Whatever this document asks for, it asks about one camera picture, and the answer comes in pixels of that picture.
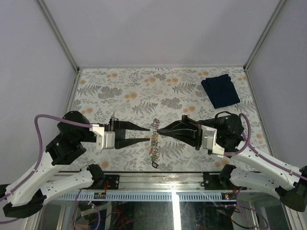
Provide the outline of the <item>large metal keyring disc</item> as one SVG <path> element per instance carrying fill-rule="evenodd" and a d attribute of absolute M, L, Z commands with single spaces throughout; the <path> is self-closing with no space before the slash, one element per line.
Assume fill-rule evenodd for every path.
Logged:
<path fill-rule="evenodd" d="M 158 141 L 158 132 L 157 130 L 159 129 L 160 126 L 160 121 L 155 118 L 153 122 L 151 123 L 151 129 L 152 129 L 152 137 L 151 137 L 151 149 L 153 150 L 152 154 L 150 155 L 151 161 L 156 162 L 159 159 L 160 156 L 160 146 L 159 146 L 159 141 Z"/>

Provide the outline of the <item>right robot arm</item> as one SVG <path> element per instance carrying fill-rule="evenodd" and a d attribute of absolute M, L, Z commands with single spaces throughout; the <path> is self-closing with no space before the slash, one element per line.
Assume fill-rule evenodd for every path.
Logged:
<path fill-rule="evenodd" d="M 247 121 L 244 134 L 244 114 L 220 112 L 214 118 L 195 121 L 186 115 L 157 131 L 159 135 L 182 141 L 195 150 L 206 150 L 209 155 L 228 157 L 254 169 L 244 171 L 227 164 L 217 179 L 210 180 L 214 189 L 246 187 L 269 194 L 286 207 L 304 212 L 307 207 L 307 168 L 285 163 L 266 155 L 250 143 L 251 127 Z"/>

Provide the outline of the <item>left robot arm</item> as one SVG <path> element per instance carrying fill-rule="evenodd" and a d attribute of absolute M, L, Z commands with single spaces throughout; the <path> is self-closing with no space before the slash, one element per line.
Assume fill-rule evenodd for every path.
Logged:
<path fill-rule="evenodd" d="M 46 147 L 42 143 L 39 118 L 58 121 L 59 134 Z M 147 138 L 126 138 L 127 130 L 147 131 L 146 128 L 117 118 L 111 118 L 107 124 L 92 124 L 78 111 L 70 111 L 63 118 L 37 115 L 34 123 L 39 140 L 37 162 L 14 183 L 0 186 L 0 199 L 7 200 L 3 213 L 10 222 L 30 217 L 50 201 L 72 191 L 105 187 L 106 176 L 98 164 L 90 164 L 72 176 L 51 181 L 55 173 L 86 153 L 82 143 L 94 143 L 97 150 L 118 150 L 148 141 Z"/>

